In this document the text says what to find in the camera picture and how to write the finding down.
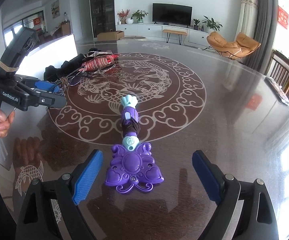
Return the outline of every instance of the glossy table surface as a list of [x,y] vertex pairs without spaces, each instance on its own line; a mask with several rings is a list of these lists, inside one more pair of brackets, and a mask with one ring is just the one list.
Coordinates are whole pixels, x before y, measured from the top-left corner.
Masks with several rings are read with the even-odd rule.
[[[197,239],[216,208],[192,167],[192,153],[201,149],[223,173],[264,180],[280,240],[289,238],[289,106],[262,75],[212,52],[159,42],[85,44],[78,52],[94,46],[120,54],[116,69],[70,87],[63,109],[17,110],[0,140],[0,192],[15,220],[33,178],[58,179],[96,148],[103,166],[79,208],[97,239]],[[165,178],[147,194],[103,185],[111,145],[122,141],[119,102],[127,93],[139,99],[139,137],[150,141]],[[240,202],[225,239],[234,233]]]

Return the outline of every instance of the gray curtain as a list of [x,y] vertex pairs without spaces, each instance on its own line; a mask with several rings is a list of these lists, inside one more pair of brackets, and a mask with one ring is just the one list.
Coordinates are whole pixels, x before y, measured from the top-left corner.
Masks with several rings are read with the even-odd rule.
[[270,61],[278,19],[278,0],[258,0],[259,9],[254,39],[261,43],[259,49],[248,56],[245,65],[264,73]]

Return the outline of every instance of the curtain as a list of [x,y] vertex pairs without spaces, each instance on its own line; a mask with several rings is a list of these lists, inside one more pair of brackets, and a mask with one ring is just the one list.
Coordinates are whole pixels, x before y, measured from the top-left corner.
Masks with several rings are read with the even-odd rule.
[[240,32],[253,38],[257,13],[258,0],[241,0],[239,23],[235,40]]
[[254,39],[261,46],[245,60],[245,65],[264,73],[271,57],[271,51],[278,20],[278,0],[258,0],[258,16]]

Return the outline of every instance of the white vase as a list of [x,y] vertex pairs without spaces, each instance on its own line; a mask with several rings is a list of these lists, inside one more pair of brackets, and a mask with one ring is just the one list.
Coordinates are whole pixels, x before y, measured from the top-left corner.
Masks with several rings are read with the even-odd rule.
[[133,19],[127,18],[126,19],[126,24],[133,24]]
[[209,28],[209,27],[207,27],[206,28],[206,31],[207,31],[207,33],[212,33],[212,32],[215,32],[215,29],[211,29],[211,28]]

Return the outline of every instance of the tv screen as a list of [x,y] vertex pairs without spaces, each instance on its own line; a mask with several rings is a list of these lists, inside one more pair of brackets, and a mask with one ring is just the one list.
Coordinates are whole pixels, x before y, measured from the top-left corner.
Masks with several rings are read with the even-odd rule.
[[167,4],[152,4],[152,21],[163,23],[176,23],[182,25],[191,25],[192,7]]

